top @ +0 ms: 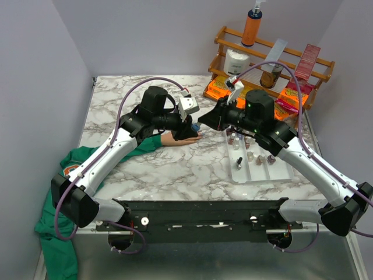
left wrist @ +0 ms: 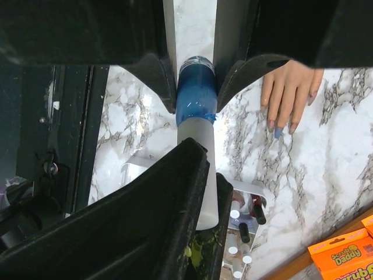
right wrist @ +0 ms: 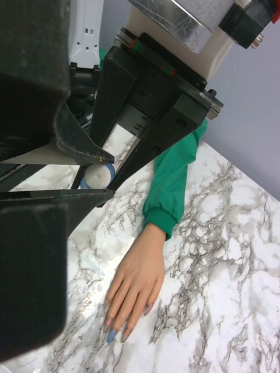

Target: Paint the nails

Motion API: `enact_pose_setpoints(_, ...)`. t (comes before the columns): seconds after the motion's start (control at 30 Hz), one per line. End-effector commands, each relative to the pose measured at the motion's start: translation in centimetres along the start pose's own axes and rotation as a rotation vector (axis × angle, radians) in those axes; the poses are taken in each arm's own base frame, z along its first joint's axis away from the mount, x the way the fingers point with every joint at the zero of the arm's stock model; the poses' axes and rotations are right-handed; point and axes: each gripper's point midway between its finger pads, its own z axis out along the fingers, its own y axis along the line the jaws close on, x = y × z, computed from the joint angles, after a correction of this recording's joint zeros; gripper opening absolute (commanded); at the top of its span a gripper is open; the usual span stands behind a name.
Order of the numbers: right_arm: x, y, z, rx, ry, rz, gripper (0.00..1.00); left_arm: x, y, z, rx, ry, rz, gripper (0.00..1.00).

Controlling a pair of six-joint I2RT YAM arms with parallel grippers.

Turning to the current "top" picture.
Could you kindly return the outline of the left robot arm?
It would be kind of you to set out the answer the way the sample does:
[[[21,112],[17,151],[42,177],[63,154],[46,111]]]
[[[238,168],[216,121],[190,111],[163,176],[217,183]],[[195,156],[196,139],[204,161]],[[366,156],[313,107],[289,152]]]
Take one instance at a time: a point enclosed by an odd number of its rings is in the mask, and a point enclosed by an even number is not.
[[[141,103],[120,117],[108,139],[85,162],[67,176],[57,174],[51,180],[52,203],[57,213],[64,214],[79,228],[93,221],[109,221],[116,230],[124,230],[129,225],[123,203],[98,199],[94,194],[112,169],[150,138],[154,130],[171,131],[176,141],[198,136],[191,116],[199,111],[196,99],[183,90],[174,107],[166,109],[168,98],[170,95],[165,89],[149,87]]]

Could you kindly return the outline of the green jacket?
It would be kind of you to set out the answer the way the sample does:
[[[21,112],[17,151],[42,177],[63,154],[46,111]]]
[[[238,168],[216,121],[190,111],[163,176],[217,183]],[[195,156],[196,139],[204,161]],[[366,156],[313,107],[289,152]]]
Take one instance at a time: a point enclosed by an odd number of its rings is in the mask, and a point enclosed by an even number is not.
[[[134,156],[154,152],[162,146],[166,146],[164,135],[156,135],[146,138],[135,150],[126,155],[121,161],[125,162]],[[81,146],[71,150],[68,155],[60,161],[61,170],[58,173],[62,177],[69,175],[78,168],[85,160],[96,152],[98,147]],[[68,202],[69,195],[66,195],[63,203],[54,201],[53,188],[46,196],[42,209],[41,218],[35,225],[35,232],[40,238],[41,250],[44,255],[44,262],[48,279],[78,279],[78,261],[76,252],[71,240],[68,238],[75,232],[75,223],[63,214],[62,207]],[[56,231],[58,221],[59,234]]]

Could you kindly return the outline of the mannequin hand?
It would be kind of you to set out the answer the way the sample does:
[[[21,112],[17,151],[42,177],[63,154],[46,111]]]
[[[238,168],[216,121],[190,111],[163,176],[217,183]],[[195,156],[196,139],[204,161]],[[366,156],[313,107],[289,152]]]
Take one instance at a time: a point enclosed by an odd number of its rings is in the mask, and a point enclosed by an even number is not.
[[[166,134],[161,135],[160,140],[161,140],[161,144],[163,146],[182,146],[182,145],[193,144],[193,143],[197,142],[198,140],[200,140],[202,137],[203,137],[203,134],[199,132],[198,136],[196,136],[196,137],[191,137],[191,138],[187,138],[187,139],[184,139],[184,140],[176,141],[173,138],[172,133],[168,132]]]

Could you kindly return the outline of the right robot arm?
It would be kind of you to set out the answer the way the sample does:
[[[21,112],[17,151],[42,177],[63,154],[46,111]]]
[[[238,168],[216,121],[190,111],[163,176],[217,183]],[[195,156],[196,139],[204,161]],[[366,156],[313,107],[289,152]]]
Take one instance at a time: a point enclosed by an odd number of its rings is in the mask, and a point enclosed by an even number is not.
[[[342,175],[303,143],[294,128],[276,120],[275,102],[265,91],[250,90],[244,109],[222,97],[198,121],[216,131],[232,126],[253,133],[262,149],[298,170],[325,197],[321,201],[285,200],[268,214],[272,227],[312,222],[323,224],[338,236],[346,236],[365,214],[372,198],[372,185],[359,184]]]

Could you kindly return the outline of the blue nail polish bottle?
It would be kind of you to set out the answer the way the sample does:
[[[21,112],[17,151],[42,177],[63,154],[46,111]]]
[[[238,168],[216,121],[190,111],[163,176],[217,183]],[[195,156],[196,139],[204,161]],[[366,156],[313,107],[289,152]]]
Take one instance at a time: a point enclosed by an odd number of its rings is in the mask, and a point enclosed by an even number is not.
[[[196,132],[200,131],[200,125],[197,124],[197,123],[193,123],[193,124],[192,124],[192,128],[193,128]]]

